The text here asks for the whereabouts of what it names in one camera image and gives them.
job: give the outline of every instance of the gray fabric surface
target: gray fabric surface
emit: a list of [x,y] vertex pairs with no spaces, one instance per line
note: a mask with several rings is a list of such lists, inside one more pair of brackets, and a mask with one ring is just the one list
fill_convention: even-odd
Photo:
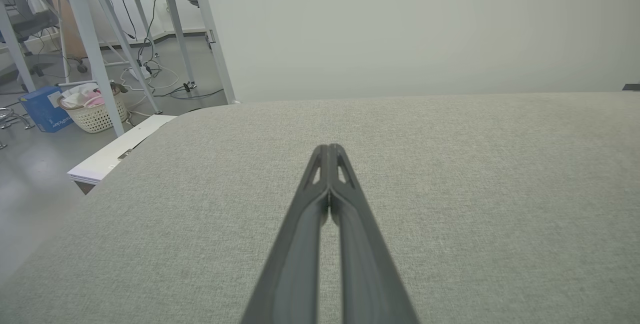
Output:
[[[311,151],[331,142],[423,323],[640,322],[637,93],[190,112],[140,144],[9,279],[0,322],[237,322]],[[323,324],[341,322],[338,239],[328,221]]]

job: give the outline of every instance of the white label on box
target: white label on box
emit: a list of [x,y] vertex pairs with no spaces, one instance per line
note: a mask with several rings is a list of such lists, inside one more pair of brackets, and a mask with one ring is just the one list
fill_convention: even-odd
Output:
[[53,108],[57,108],[58,107],[58,98],[60,98],[62,96],[62,93],[60,93],[59,91],[56,91],[55,93],[51,93],[49,95],[47,95],[46,97],[48,98],[48,101],[51,102],[51,105],[53,105]]

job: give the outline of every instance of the power strip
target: power strip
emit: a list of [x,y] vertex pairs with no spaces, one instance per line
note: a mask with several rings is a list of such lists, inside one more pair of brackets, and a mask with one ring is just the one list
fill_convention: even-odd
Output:
[[[133,71],[133,68],[129,68],[129,69],[127,69],[127,70],[128,70],[128,73],[129,73],[129,74],[131,74],[131,75],[133,76],[133,78],[135,78],[135,80],[138,80],[138,77],[136,76],[135,71]],[[149,72],[147,71],[147,69],[146,69],[146,68],[144,68],[143,66],[140,66],[140,71],[142,72],[142,75],[144,76],[144,78],[145,78],[146,80],[148,80],[149,78],[151,78],[151,73],[149,73]]]

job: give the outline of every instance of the woven plastic basket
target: woven plastic basket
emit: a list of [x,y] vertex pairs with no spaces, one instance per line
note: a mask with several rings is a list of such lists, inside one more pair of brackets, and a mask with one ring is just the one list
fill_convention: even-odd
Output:
[[[122,96],[119,95],[120,90],[117,87],[112,90],[112,93],[113,98],[116,100],[116,108],[118,108],[120,121],[123,122],[127,119],[127,107],[124,105]],[[109,119],[109,113],[104,104],[94,107],[66,107],[62,104],[62,99],[62,96],[57,99],[57,105],[64,109],[67,114],[69,114],[69,117],[87,133],[98,133],[114,126],[114,123]]]

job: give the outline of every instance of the cardboard box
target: cardboard box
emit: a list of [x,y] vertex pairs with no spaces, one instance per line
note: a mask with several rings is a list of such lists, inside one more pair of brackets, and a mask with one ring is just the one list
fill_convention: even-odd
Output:
[[58,105],[62,89],[45,86],[20,97],[20,103],[40,131],[55,133],[73,123],[67,112]]

